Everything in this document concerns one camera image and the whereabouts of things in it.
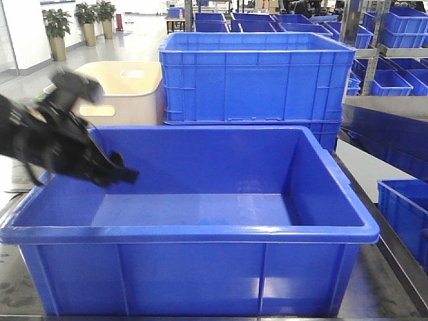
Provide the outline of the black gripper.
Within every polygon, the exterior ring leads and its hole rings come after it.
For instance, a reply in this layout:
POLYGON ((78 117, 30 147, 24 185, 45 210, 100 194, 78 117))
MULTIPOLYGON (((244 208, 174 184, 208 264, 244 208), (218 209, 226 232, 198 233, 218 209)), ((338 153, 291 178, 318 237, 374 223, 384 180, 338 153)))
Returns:
POLYGON ((91 139, 88 122, 72 112, 80 98, 101 99, 100 83, 70 71, 57 72, 51 80, 54 90, 33 105, 1 97, 1 155, 23 163, 36 186, 42 183, 32 165, 101 187, 134 184, 140 173, 125 168, 119 152, 107 157, 91 139))

